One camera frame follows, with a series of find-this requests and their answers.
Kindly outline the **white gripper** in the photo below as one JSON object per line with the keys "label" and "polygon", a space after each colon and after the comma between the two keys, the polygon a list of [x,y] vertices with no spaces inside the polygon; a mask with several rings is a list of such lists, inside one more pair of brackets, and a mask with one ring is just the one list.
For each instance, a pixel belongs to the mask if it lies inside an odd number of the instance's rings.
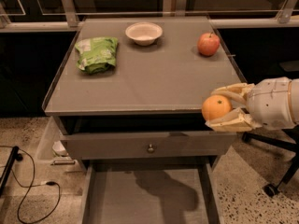
{"label": "white gripper", "polygon": [[290,129],[292,81],[286,77],[269,78],[260,83],[235,83],[217,88],[211,94],[225,96],[239,104],[247,104],[249,114],[236,108],[221,118],[209,120],[206,126],[215,132],[247,132],[264,127],[267,130]]}

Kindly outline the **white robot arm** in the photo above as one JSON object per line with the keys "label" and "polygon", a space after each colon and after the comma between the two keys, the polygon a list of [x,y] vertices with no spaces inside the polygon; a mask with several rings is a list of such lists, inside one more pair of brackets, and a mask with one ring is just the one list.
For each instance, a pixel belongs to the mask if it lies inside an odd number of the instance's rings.
{"label": "white robot arm", "polygon": [[202,115],[216,132],[292,129],[299,124],[299,79],[268,78],[217,88],[203,102]]}

